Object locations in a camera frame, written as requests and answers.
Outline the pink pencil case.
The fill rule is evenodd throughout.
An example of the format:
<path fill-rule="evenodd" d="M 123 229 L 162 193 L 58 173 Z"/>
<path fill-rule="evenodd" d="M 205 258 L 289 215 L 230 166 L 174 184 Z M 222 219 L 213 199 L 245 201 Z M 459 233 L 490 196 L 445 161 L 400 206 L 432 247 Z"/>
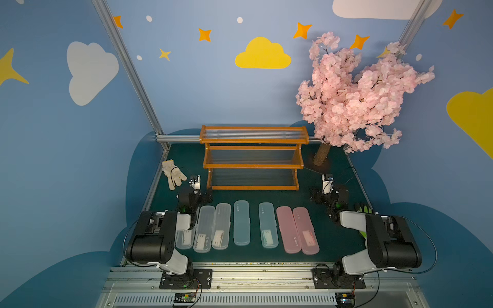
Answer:
<path fill-rule="evenodd" d="M 288 206 L 282 206 L 276 209 L 276 214 L 285 252 L 288 254 L 297 254 L 301 251 L 301 245 L 299 243 L 299 235 L 293 211 Z"/>
<path fill-rule="evenodd" d="M 320 247 L 308 210 L 304 207 L 297 207 L 293 210 L 293 216 L 300 238 L 302 252 L 306 255 L 318 254 Z"/>

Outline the light blue pencil case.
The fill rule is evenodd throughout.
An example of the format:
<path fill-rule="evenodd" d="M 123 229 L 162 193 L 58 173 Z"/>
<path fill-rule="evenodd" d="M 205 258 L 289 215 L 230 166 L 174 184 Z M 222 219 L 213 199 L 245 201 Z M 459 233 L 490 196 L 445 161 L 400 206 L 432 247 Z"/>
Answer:
<path fill-rule="evenodd" d="M 259 225 L 261 242 L 264 248 L 276 248 L 279 244 L 277 222 L 273 204 L 262 202 L 259 204 Z"/>
<path fill-rule="evenodd" d="M 250 243 L 250 207 L 246 200 L 234 203 L 234 243 L 247 246 Z"/>

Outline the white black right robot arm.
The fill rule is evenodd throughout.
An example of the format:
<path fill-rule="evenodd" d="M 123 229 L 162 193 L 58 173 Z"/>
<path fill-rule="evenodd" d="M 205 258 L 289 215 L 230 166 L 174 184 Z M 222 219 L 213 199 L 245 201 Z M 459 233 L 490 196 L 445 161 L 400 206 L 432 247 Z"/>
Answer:
<path fill-rule="evenodd" d="M 312 188 L 309 193 L 312 201 L 326 207 L 335 223 L 366 234 L 365 249 L 336 261 L 334 278 L 421 266 L 422 254 L 405 218 L 352 211 L 345 203 L 345 189 Z"/>

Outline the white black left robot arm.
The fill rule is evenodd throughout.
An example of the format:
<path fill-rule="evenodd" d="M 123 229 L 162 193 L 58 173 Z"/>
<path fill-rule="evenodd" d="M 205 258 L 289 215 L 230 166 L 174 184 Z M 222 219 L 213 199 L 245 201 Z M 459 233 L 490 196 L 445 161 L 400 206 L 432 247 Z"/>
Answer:
<path fill-rule="evenodd" d="M 186 187 L 177 198 L 175 210 L 140 214 L 130 239 L 123 241 L 123 256 L 129 263 L 155 266 L 170 276 L 192 276 L 191 261 L 175 248 L 176 233 L 196 227 L 200 207 L 213 200 L 212 190 Z"/>

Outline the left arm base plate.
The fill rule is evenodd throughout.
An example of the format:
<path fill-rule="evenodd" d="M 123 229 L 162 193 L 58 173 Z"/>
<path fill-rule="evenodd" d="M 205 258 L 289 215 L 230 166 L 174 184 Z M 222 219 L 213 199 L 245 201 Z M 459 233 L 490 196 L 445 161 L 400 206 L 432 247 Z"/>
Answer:
<path fill-rule="evenodd" d="M 160 290 L 210 290 L 213 279 L 213 270 L 190 269 L 183 275 L 163 273 L 160 279 Z"/>

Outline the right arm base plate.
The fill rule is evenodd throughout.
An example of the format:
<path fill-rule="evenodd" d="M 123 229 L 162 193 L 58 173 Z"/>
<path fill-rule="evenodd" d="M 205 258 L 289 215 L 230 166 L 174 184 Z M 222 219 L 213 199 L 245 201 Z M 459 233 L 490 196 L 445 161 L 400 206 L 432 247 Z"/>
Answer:
<path fill-rule="evenodd" d="M 328 268 L 313 268 L 311 270 L 313 283 L 318 290 L 324 289 L 356 289 L 366 288 L 362 276 L 348 275 L 345 272 L 335 273 Z"/>

